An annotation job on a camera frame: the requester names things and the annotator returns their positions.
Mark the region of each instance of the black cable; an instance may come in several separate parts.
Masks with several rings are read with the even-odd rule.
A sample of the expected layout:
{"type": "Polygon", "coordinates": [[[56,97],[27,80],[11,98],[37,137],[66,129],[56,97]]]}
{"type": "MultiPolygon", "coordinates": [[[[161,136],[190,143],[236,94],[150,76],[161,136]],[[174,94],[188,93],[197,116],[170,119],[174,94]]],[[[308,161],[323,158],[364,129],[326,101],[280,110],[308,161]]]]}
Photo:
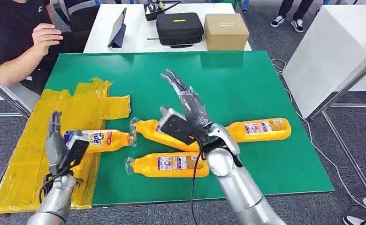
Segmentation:
{"type": "Polygon", "coordinates": [[[197,171],[197,165],[198,165],[198,160],[199,158],[201,157],[202,159],[203,158],[203,155],[202,155],[202,144],[200,142],[200,140],[198,138],[196,138],[195,136],[192,136],[198,143],[198,147],[199,147],[199,153],[198,153],[198,156],[197,156],[197,159],[196,159],[196,162],[194,164],[194,171],[193,171],[193,182],[192,182],[192,185],[191,185],[191,197],[190,197],[190,204],[191,204],[191,214],[193,215],[193,219],[194,219],[194,223],[195,225],[198,225],[197,224],[197,221],[195,219],[195,215],[194,215],[194,201],[193,201],[193,195],[194,195],[194,182],[195,182],[195,178],[196,178],[196,171],[197,171]]]}
{"type": "Polygon", "coordinates": [[[349,210],[352,208],[352,207],[355,207],[355,206],[362,206],[362,205],[365,205],[365,204],[354,204],[354,205],[351,205],[347,208],[347,212],[349,212],[349,210]]]}
{"type": "Polygon", "coordinates": [[[42,203],[42,191],[46,188],[46,192],[49,192],[47,190],[47,185],[50,183],[50,182],[53,182],[56,178],[60,177],[63,173],[67,172],[68,170],[68,167],[64,168],[60,173],[58,173],[56,176],[53,176],[50,180],[48,180],[47,182],[45,182],[45,184],[42,185],[41,189],[39,190],[39,203],[41,204],[42,203]]]}

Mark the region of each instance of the robotic arm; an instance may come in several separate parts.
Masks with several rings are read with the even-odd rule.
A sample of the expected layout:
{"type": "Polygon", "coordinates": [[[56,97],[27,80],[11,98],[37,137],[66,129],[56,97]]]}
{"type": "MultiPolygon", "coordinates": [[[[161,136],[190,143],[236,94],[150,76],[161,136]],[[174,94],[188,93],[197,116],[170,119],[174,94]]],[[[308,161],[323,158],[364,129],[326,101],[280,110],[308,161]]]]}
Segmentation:
{"type": "Polygon", "coordinates": [[[222,191],[242,225],[285,225],[239,159],[240,149],[224,126],[212,123],[204,104],[176,74],[161,74],[178,94],[185,116],[161,107],[160,130],[186,144],[197,141],[222,191]]]}
{"type": "Polygon", "coordinates": [[[68,149],[60,134],[60,116],[61,112],[52,114],[46,140],[50,174],[45,177],[39,193],[41,201],[42,190],[45,190],[45,199],[27,225],[65,225],[69,217],[71,194],[76,185],[71,168],[81,163],[89,143],[75,135],[71,140],[72,147],[68,149]]]}

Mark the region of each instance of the yellow plastic sheet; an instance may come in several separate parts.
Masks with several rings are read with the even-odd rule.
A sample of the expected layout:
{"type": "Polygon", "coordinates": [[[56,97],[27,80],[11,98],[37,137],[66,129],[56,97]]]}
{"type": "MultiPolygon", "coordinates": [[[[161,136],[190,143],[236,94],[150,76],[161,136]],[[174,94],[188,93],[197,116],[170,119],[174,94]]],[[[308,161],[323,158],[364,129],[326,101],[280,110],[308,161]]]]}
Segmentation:
{"type": "MultiPolygon", "coordinates": [[[[129,117],[130,97],[108,97],[111,82],[93,78],[79,83],[73,96],[67,90],[46,89],[10,158],[0,184],[0,213],[34,211],[39,207],[38,193],[44,176],[49,173],[45,141],[50,115],[62,111],[61,131],[104,128],[104,120],[129,117]]],[[[74,176],[83,182],[74,188],[72,209],[91,207],[99,153],[86,152],[74,176]]]]}

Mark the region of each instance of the person's hand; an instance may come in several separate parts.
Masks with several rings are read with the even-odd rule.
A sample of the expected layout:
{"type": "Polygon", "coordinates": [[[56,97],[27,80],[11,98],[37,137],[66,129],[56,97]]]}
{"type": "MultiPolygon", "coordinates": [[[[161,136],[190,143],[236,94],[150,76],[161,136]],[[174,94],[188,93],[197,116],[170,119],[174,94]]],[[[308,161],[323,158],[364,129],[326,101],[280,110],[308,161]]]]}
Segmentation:
{"type": "Polygon", "coordinates": [[[33,49],[45,56],[49,53],[49,46],[58,45],[59,40],[63,40],[63,36],[61,36],[61,31],[56,30],[53,24],[41,23],[34,28],[32,40],[34,41],[33,49]]]}

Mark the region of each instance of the yellow plastic bottle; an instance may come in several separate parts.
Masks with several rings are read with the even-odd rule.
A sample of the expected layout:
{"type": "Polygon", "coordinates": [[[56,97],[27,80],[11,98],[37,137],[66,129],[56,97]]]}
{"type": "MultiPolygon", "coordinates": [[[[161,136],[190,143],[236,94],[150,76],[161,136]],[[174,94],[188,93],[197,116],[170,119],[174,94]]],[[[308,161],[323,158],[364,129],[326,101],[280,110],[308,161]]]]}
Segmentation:
{"type": "Polygon", "coordinates": [[[148,140],[158,142],[176,149],[188,152],[198,152],[198,144],[194,142],[191,145],[185,143],[161,132],[157,132],[158,120],[139,120],[133,118],[130,121],[130,130],[132,133],[138,132],[148,140]]]}
{"type": "Polygon", "coordinates": [[[116,151],[124,146],[136,146],[136,133],[124,133],[119,130],[75,130],[64,134],[67,147],[74,134],[82,135],[89,141],[86,153],[116,151]]]}
{"type": "MultiPolygon", "coordinates": [[[[198,144],[185,143],[161,132],[157,132],[157,120],[139,120],[133,118],[130,122],[132,132],[138,132],[146,139],[158,142],[187,152],[198,152],[198,144]]],[[[258,142],[283,140],[290,136],[291,126],[287,119],[273,118],[235,122],[226,127],[236,142],[258,142]]]]}
{"type": "MultiPolygon", "coordinates": [[[[140,173],[146,177],[193,177],[197,152],[152,153],[142,158],[129,157],[127,174],[140,173]]],[[[209,167],[206,161],[198,160],[196,177],[206,177],[209,167]]]]}
{"type": "Polygon", "coordinates": [[[283,140],[291,135],[291,125],[284,118],[235,122],[226,129],[238,143],[283,140]]]}

